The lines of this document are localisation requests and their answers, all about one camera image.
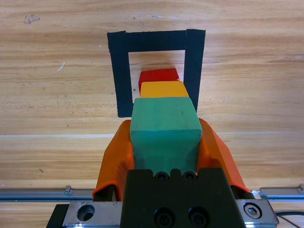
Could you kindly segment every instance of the wooden table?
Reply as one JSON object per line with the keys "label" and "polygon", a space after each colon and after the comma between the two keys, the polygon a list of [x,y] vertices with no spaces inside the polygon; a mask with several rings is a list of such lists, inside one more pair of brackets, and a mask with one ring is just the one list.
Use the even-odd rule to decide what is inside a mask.
{"label": "wooden table", "polygon": [[[303,183],[303,11],[302,0],[2,0],[0,188],[94,188],[123,121],[107,32],[193,28],[206,30],[198,115],[245,184]],[[129,56],[134,98],[142,70],[175,67],[183,78],[184,51]],[[53,208],[1,203],[0,227],[43,228]]]}

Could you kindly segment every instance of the yellow block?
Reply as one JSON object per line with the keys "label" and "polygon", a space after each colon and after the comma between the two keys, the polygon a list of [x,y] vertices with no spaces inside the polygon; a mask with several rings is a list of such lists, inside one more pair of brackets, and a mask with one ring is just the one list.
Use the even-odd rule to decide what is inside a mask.
{"label": "yellow block", "polygon": [[181,81],[143,82],[141,98],[155,97],[185,97],[189,96]]}

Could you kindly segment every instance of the screw hole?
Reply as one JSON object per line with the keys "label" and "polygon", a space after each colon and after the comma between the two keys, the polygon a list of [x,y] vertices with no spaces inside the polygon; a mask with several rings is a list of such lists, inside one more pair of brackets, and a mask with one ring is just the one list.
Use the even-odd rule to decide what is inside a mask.
{"label": "screw hole", "polygon": [[183,174],[183,178],[186,179],[187,181],[192,181],[192,180],[196,180],[197,176],[194,172],[187,171]]}
{"label": "screw hole", "polygon": [[166,181],[167,179],[169,179],[169,176],[166,172],[158,172],[156,175],[155,175],[155,179],[159,179],[159,180],[163,180],[163,181]]}
{"label": "screw hole", "polygon": [[175,216],[170,209],[161,208],[156,210],[154,221],[159,228],[170,228],[174,224]]}
{"label": "screw hole", "polygon": [[209,215],[201,207],[193,207],[189,210],[189,220],[197,228],[205,228],[209,224]]}
{"label": "screw hole", "polygon": [[95,213],[95,209],[92,205],[84,205],[77,212],[77,218],[80,221],[88,221],[90,220]]}

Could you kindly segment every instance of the green block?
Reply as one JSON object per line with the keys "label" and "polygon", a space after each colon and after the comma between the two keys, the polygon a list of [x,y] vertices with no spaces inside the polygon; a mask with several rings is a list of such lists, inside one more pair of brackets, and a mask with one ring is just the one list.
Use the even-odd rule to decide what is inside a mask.
{"label": "green block", "polygon": [[196,172],[201,125],[189,97],[137,98],[130,137],[136,169]]}

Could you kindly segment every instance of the red block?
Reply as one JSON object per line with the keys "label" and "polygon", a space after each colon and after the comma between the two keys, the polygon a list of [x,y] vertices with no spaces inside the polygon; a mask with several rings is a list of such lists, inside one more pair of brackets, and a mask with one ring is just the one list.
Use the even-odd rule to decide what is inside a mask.
{"label": "red block", "polygon": [[179,81],[179,75],[175,68],[142,71],[138,81],[139,92],[143,82]]}

